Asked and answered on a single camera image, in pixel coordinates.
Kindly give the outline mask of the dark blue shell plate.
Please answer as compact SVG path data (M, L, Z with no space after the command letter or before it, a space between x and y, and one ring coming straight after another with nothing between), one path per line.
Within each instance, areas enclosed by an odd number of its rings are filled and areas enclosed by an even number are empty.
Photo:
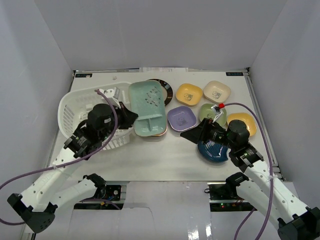
M216 164L222 164L228 161L228 148L213 141L197 143L199 154L207 161Z

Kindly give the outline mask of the teal rectangular divided plate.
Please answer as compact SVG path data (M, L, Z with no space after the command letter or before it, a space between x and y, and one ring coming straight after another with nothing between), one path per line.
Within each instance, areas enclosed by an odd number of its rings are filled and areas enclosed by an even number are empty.
M162 86L155 80L132 83L128 87L130 109L138 115L133 127L139 137L160 136L167 129Z

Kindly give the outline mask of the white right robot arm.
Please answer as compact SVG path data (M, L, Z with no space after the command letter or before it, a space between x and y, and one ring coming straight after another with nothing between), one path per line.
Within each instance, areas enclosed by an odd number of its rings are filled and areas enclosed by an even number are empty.
M315 240L320 236L320 210L310 208L295 196L250 142L250 133L241 120L233 120L227 129L204 118L202 122L180 134L195 143L210 141L229 148L232 163L240 169L225 182L226 195L249 202L265 216L282 240Z

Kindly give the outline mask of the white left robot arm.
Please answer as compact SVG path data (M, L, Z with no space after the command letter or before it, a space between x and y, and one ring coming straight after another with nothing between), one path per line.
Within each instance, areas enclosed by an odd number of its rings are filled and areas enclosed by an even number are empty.
M63 206L73 206L79 201L102 199L107 182L96 173L84 175L83 179L61 190L83 161L102 148L116 130L128 130L138 118L121 102L119 107L99 103L81 121L66 140L54 162L30 187L22 193L11 194L7 202L36 234L47 229L55 219L55 213Z

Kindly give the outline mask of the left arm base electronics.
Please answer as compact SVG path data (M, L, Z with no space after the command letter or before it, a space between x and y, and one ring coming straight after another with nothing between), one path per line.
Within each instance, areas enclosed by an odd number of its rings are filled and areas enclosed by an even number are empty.
M124 206L125 192L123 186L106 185L105 190L93 198L76 203L74 210L121 210Z

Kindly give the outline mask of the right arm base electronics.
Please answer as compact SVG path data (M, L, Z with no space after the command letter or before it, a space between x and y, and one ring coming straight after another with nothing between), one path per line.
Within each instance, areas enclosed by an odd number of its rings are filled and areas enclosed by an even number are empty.
M212 213L250 212L253 206L237 195L233 195L225 186L225 182L209 182L204 193L209 196Z

